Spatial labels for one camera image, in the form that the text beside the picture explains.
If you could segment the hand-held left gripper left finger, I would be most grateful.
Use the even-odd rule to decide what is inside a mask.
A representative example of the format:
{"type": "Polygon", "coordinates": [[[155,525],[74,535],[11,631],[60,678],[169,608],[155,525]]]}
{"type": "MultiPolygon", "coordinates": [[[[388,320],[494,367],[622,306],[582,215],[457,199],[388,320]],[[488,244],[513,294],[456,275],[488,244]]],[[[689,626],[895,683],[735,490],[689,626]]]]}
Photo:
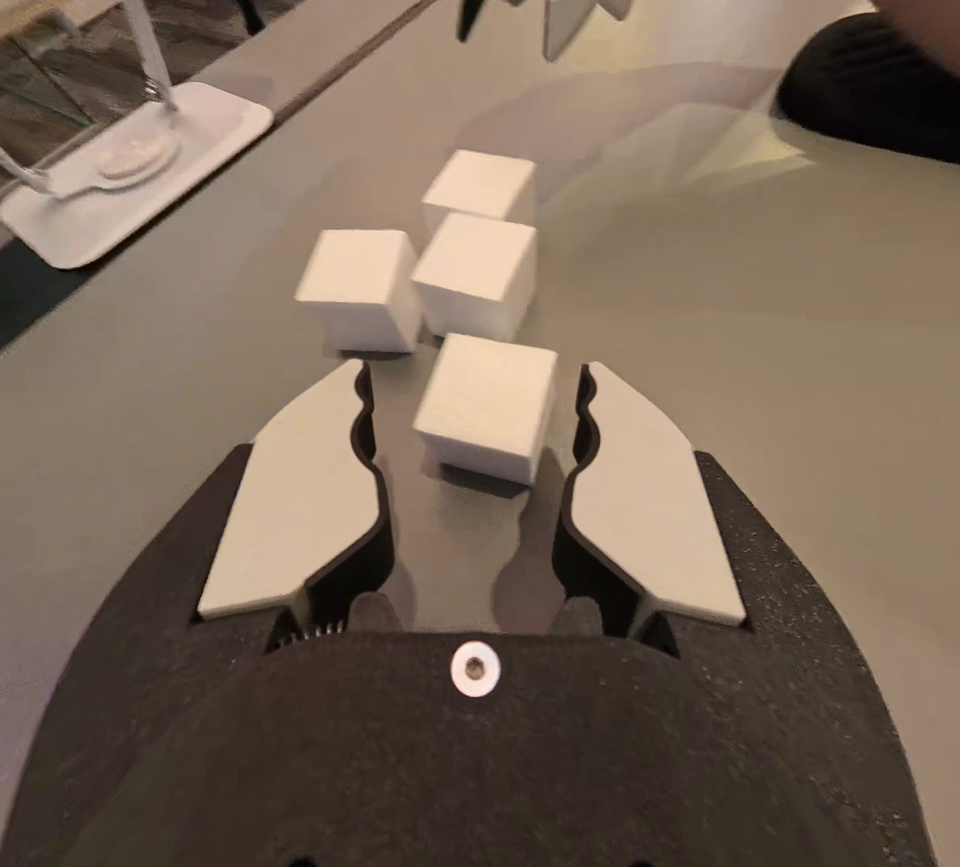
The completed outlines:
{"type": "Polygon", "coordinates": [[[375,462],[371,369],[344,361],[254,438],[198,600],[203,621],[285,609],[303,633],[344,630],[394,567],[375,462]]]}

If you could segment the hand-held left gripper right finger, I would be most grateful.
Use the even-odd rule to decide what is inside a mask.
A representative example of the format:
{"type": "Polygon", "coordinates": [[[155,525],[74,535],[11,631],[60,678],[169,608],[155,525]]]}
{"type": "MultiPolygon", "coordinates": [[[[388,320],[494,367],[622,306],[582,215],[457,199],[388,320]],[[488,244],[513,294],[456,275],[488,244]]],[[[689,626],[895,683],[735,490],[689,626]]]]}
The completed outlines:
{"type": "Polygon", "coordinates": [[[565,598],[594,602],[602,634],[623,640],[643,640],[669,615],[743,627],[748,611],[684,432],[598,361],[582,364],[575,413],[554,540],[565,598]]]}

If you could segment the white hard foam cube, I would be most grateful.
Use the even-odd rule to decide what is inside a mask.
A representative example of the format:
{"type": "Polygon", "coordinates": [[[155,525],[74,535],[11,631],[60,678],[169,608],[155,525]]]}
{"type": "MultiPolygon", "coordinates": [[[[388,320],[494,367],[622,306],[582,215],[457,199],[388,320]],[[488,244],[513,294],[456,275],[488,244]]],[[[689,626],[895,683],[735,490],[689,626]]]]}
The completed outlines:
{"type": "Polygon", "coordinates": [[[398,229],[324,229],[294,292],[342,354],[409,355],[423,324],[416,252],[398,229]]]}
{"type": "Polygon", "coordinates": [[[448,214],[411,273],[429,332],[514,342],[536,291],[538,241],[533,225],[448,214]]]}
{"type": "Polygon", "coordinates": [[[534,161],[458,150],[451,154],[421,197],[429,233],[450,213],[533,226],[536,223],[534,161]]]}
{"type": "Polygon", "coordinates": [[[437,464],[531,487],[556,399],[555,350],[450,333],[413,429],[437,464]]]}

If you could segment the wooden book stand white base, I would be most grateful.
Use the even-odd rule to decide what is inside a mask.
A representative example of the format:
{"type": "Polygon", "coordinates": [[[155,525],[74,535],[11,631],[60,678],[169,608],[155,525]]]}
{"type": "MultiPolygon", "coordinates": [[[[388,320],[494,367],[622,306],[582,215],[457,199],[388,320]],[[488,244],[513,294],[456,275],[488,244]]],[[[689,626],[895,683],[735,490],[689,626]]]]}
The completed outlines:
{"type": "MultiPolygon", "coordinates": [[[[74,0],[1,0],[2,39],[70,25],[74,0]]],[[[144,0],[116,0],[146,100],[44,167],[2,150],[2,228],[56,270],[100,261],[272,126],[267,105],[200,81],[175,84],[144,0]]]]}

